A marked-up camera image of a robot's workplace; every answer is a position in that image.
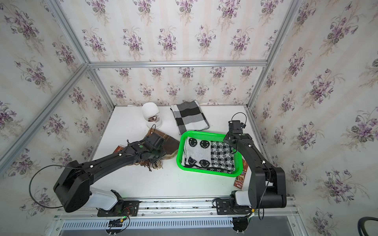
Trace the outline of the green plastic basket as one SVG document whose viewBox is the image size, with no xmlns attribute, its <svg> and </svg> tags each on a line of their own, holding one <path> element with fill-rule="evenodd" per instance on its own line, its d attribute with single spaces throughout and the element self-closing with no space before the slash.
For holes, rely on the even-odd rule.
<svg viewBox="0 0 378 236">
<path fill-rule="evenodd" d="M 213 172 L 213 171 L 207 171 L 207 170 L 200 170 L 200 169 L 190 169 L 185 168 L 181 165 L 182 156 L 184 152 L 184 144 L 186 139 L 188 138 L 196 138 L 200 140 L 207 140 L 207 141 L 216 141 L 216 142 L 223 142 L 223 139 L 225 138 L 224 134 L 217 134 L 217 133 L 207 133 L 207 132 L 199 132 L 199 131 L 187 131 L 185 132 L 180 139 L 180 145 L 178 149 L 178 154 L 176 157 L 176 163 L 178 167 L 181 170 L 189 171 L 189 172 L 197 172 L 202 174 L 211 174 L 211 175 L 219 175 L 219 176 L 225 176 L 225 177 L 237 177 L 239 176 L 243 171 L 243 164 L 242 164 L 242 155 L 234 150 L 234 162 L 235 162 L 235 171 L 231 174 L 227 173 L 220 173 L 220 172 Z"/>
</svg>

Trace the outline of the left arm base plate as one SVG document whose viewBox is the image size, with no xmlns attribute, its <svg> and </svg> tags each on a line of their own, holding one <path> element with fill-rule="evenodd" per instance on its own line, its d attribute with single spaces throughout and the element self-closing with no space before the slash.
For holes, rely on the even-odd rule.
<svg viewBox="0 0 378 236">
<path fill-rule="evenodd" d="M 137 216 L 140 201 L 122 201 L 110 210 L 98 209 L 97 217 Z"/>
</svg>

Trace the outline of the brown plaid fringed scarf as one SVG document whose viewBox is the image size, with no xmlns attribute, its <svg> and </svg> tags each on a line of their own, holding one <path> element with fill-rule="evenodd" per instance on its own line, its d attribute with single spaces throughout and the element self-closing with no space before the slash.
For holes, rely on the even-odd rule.
<svg viewBox="0 0 378 236">
<path fill-rule="evenodd" d="M 180 144 L 180 142 L 176 140 L 175 138 L 165 134 L 162 131 L 152 130 L 152 128 L 148 131 L 148 133 L 146 134 L 146 137 L 151 136 L 153 133 L 160 135 L 165 140 L 165 143 L 162 146 L 163 150 L 165 151 L 165 155 L 156 161 L 144 160 L 144 161 L 137 162 L 134 164 L 134 165 L 146 167 L 149 169 L 150 172 L 152 171 L 152 169 L 157 169 L 157 170 L 162 169 L 164 160 L 169 160 L 169 159 L 172 159 L 174 156 L 176 156 L 178 152 L 179 144 Z"/>
</svg>

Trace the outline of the grey black checked scarf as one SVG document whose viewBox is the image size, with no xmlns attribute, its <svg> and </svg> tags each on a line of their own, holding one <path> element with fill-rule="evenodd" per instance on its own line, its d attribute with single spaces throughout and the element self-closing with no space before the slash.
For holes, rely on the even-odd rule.
<svg viewBox="0 0 378 236">
<path fill-rule="evenodd" d="M 203 131 L 210 128 L 197 100 L 171 105 L 170 110 L 180 135 L 187 131 Z"/>
</svg>

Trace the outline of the smiley houndstooth black white scarf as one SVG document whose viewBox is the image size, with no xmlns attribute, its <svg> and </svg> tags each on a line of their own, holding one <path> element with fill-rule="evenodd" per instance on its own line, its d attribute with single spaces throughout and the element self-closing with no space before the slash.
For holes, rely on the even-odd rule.
<svg viewBox="0 0 378 236">
<path fill-rule="evenodd" d="M 184 144 L 181 165 L 190 169 L 231 174 L 235 171 L 234 151 L 224 142 L 188 138 Z"/>
</svg>

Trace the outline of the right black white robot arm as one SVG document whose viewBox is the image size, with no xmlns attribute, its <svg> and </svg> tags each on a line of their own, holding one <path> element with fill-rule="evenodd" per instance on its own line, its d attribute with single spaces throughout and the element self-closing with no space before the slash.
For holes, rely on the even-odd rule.
<svg viewBox="0 0 378 236">
<path fill-rule="evenodd" d="M 286 180 L 281 167 L 272 165 L 257 149 L 252 137 L 243 132 L 244 124 L 228 122 L 224 142 L 239 152 L 251 170 L 248 189 L 232 193 L 234 204 L 254 209 L 285 208 Z"/>
</svg>

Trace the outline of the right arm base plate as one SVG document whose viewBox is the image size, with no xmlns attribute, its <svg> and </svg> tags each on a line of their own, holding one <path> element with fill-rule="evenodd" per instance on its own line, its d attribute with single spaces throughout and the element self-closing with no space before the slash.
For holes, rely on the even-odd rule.
<svg viewBox="0 0 378 236">
<path fill-rule="evenodd" d="M 217 215 L 248 215 L 252 213 L 249 206 L 235 205 L 230 199 L 215 198 L 212 200 L 212 206 Z"/>
</svg>

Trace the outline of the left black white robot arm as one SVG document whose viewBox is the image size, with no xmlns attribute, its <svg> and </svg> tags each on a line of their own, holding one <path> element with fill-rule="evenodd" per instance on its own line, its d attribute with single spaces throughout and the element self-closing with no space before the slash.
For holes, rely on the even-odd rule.
<svg viewBox="0 0 378 236">
<path fill-rule="evenodd" d="M 81 208 L 113 211 L 116 205 L 123 203 L 121 195 L 113 189 L 105 191 L 92 185 L 122 167 L 146 160 L 153 163 L 160 160 L 166 154 L 164 144 L 162 136 L 152 133 L 103 158 L 81 164 L 72 161 L 61 173 L 53 190 L 67 213 Z"/>
</svg>

